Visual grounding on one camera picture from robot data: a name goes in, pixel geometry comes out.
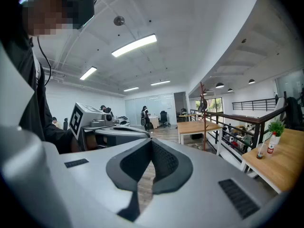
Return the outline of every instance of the wooden table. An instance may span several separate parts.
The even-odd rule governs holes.
[[[190,117],[190,121],[192,121],[192,119],[191,119],[192,116],[196,116],[196,114],[179,115],[179,117],[186,117],[186,118],[187,118],[187,121],[189,121],[189,117]]]
[[[240,169],[249,166],[278,193],[290,190],[304,166],[304,132],[285,129],[272,154],[267,153],[269,141],[265,141],[262,159],[257,159],[258,148],[243,154]]]
[[[213,122],[206,122],[206,133],[212,131],[219,131],[217,142],[217,155],[219,155],[219,151],[221,148],[221,141],[222,141],[222,127],[213,123]],[[177,123],[177,128],[179,131],[179,143],[184,144],[184,136],[185,135],[192,135],[197,133],[204,133],[205,126],[203,121],[192,121],[192,122],[183,122]]]

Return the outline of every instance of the black rubber pad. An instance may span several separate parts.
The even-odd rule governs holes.
[[[88,162],[89,161],[87,159],[81,159],[81,160],[77,160],[77,161],[65,162],[65,165],[67,168],[71,168],[71,167],[82,165],[82,164],[85,164]]]
[[[243,219],[259,210],[259,207],[232,179],[218,183]]]

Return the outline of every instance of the green plant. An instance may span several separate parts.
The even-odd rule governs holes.
[[[285,124],[282,124],[280,120],[270,123],[268,125],[268,129],[270,132],[275,133],[277,137],[280,137],[285,129]]]

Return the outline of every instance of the bottle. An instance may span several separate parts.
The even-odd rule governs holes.
[[[270,142],[269,142],[269,146],[268,146],[268,149],[267,149],[267,153],[269,154],[272,154],[272,152],[274,151],[274,148],[275,148],[275,143],[276,143],[276,132],[273,132],[272,133],[272,136],[270,138]]]

